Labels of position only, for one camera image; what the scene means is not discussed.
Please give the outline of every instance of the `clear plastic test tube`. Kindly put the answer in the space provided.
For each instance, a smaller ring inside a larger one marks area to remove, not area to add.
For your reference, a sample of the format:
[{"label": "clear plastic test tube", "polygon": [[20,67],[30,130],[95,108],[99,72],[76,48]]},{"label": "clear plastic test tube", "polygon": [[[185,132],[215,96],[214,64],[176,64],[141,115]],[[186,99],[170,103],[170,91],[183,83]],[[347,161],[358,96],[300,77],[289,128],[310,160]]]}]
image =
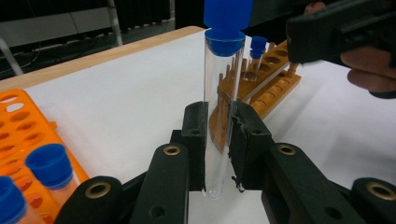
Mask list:
[{"label": "clear plastic test tube", "polygon": [[250,0],[205,1],[205,93],[208,107],[205,151],[205,189],[208,199],[221,196],[228,165],[232,115],[248,27]]},{"label": "clear plastic test tube", "polygon": [[73,175],[66,149],[61,144],[48,144],[37,148],[26,158],[26,165],[61,207],[79,184]]},{"label": "clear plastic test tube", "polygon": [[0,223],[44,224],[8,176],[0,176]]},{"label": "clear plastic test tube", "polygon": [[265,52],[265,45],[267,39],[261,36],[251,37],[250,53],[247,60],[247,69],[243,74],[242,79],[245,81],[256,81],[260,64],[262,63],[262,55]]}]

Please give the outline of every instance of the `black mechanical part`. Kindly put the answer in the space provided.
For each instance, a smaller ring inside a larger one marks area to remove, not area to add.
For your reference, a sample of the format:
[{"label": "black mechanical part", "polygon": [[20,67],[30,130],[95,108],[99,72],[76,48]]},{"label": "black mechanical part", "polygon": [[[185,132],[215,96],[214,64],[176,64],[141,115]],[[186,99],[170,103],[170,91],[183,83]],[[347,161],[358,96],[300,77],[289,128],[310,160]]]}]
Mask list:
[{"label": "black mechanical part", "polygon": [[97,176],[78,186],[56,217],[56,224],[114,223],[123,210],[122,185],[116,178]]},{"label": "black mechanical part", "polygon": [[355,180],[349,202],[367,223],[396,223],[396,187],[376,178]]},{"label": "black mechanical part", "polygon": [[154,153],[129,223],[187,223],[188,202],[189,151],[163,145]]},{"label": "black mechanical part", "polygon": [[[271,223],[365,223],[298,147],[277,143],[264,152],[271,178],[262,203]],[[281,217],[274,205],[288,211]]]},{"label": "black mechanical part", "polygon": [[205,188],[207,103],[196,102],[186,106],[182,130],[173,130],[171,143],[180,143],[189,149],[190,191]]},{"label": "black mechanical part", "polygon": [[[230,146],[234,179],[238,187],[262,189],[271,223],[395,223],[395,186],[372,178],[357,180],[352,190],[332,183],[299,148],[275,144],[249,105],[236,107]],[[188,106],[183,130],[200,132],[174,131],[171,141],[178,143],[157,148],[146,173],[122,186],[106,176],[81,184],[56,223],[187,223],[189,175],[194,173],[189,167],[191,150],[179,142],[201,144],[197,148],[202,149],[205,111],[202,102]],[[202,156],[194,160],[205,163]]]},{"label": "black mechanical part", "polygon": [[241,191],[261,190],[264,185],[262,153],[274,141],[270,131],[250,105],[236,102],[236,108],[229,153],[236,175],[234,181]]},{"label": "black mechanical part", "polygon": [[394,0],[346,0],[287,21],[289,60],[311,63],[339,56],[341,52],[388,38],[396,19]]}]

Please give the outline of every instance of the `wooden table edge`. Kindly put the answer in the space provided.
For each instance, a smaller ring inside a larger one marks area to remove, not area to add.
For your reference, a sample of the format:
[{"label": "wooden table edge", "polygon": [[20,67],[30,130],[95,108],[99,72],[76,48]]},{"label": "wooden table edge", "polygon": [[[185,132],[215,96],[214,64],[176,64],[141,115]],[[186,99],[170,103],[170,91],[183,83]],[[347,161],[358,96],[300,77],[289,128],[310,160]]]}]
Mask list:
[{"label": "wooden table edge", "polygon": [[62,77],[79,70],[105,63],[128,54],[137,53],[141,50],[153,48],[161,44],[176,40],[178,38],[192,35],[203,31],[204,29],[197,26],[188,26],[178,30],[174,30],[161,35],[155,35],[147,39],[139,40],[130,44],[126,44],[114,49],[108,49],[98,53],[94,53],[82,58],[78,58],[65,63],[59,63],[50,67],[36,70],[31,73],[10,77],[0,81],[0,92],[11,89],[24,89],[34,85]]}]

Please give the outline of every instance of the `brass screw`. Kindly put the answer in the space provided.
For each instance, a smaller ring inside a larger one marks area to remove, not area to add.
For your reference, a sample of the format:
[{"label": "brass screw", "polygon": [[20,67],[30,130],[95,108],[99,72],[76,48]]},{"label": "brass screw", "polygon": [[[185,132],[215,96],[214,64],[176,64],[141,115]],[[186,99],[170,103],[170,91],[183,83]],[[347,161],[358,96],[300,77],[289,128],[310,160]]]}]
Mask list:
[{"label": "brass screw", "polygon": [[366,188],[370,191],[370,193],[374,194],[380,199],[387,201],[396,201],[396,192],[394,192],[387,186],[376,182],[370,182],[367,184]]},{"label": "brass screw", "polygon": [[277,148],[277,150],[280,153],[285,154],[287,156],[292,156],[292,155],[296,154],[296,152],[297,152],[295,148],[289,147],[289,146],[279,146]]},{"label": "brass screw", "polygon": [[107,182],[97,182],[92,185],[90,185],[89,188],[85,190],[85,196],[90,199],[98,199],[110,191],[111,186]]},{"label": "brass screw", "polygon": [[176,156],[178,153],[180,153],[180,148],[178,147],[166,147],[163,149],[163,153],[167,156]]}]

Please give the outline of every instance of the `centrifuge tube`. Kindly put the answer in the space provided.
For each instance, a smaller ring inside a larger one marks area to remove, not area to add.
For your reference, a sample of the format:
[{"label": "centrifuge tube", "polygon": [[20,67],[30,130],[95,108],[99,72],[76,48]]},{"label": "centrifuge tube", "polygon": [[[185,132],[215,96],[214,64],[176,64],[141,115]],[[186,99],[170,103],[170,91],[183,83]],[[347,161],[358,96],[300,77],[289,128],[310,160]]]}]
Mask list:
[{"label": "centrifuge tube", "polygon": [[205,1],[205,93],[208,107],[205,151],[205,188],[208,199],[218,199],[228,165],[239,77],[251,0]]},{"label": "centrifuge tube", "polygon": [[44,224],[8,176],[0,176],[0,223]]},{"label": "centrifuge tube", "polygon": [[26,158],[26,165],[61,207],[79,184],[73,174],[66,149],[61,144],[48,144],[37,148]]},{"label": "centrifuge tube", "polygon": [[245,81],[256,81],[262,63],[262,55],[265,52],[267,39],[261,36],[251,37],[250,53],[247,60],[247,69],[242,75]]}]

